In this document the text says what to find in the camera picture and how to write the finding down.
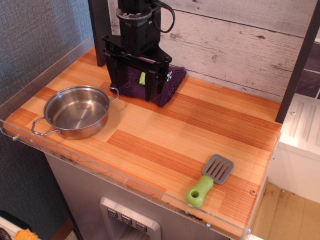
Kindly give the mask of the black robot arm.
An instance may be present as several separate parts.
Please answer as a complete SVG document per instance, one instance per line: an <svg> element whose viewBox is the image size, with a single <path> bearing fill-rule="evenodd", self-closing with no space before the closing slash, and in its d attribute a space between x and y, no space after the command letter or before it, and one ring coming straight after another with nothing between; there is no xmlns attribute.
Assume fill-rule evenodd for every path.
<svg viewBox="0 0 320 240"><path fill-rule="evenodd" d="M129 81L128 68L145 73L145 99L154 100L171 79L172 58L160 46L161 9L174 10L160 0L119 0L116 16L120 34L105 34L104 57L113 86L117 89Z"/></svg>

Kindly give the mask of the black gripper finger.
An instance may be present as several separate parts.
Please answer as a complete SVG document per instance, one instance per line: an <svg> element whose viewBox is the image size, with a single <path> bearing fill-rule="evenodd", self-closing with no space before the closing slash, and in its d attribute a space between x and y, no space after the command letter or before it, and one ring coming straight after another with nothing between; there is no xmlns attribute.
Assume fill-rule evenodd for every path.
<svg viewBox="0 0 320 240"><path fill-rule="evenodd" d="M162 92L164 86L164 76L159 72L149 70L145 74L145 100L154 101Z"/></svg>
<svg viewBox="0 0 320 240"><path fill-rule="evenodd" d="M121 57L106 55L105 62L113 86L120 88L129 81L128 66Z"/></svg>

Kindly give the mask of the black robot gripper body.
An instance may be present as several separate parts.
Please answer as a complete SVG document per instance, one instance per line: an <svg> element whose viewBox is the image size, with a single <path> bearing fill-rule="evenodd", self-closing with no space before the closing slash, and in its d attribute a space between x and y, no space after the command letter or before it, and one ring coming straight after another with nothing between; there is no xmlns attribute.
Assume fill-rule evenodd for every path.
<svg viewBox="0 0 320 240"><path fill-rule="evenodd" d="M147 20L142 24L120 22L120 35L106 33L104 56L122 58L128 67L144 73L155 71L163 75L167 82L172 77L169 64L172 58L160 47L159 21Z"/></svg>

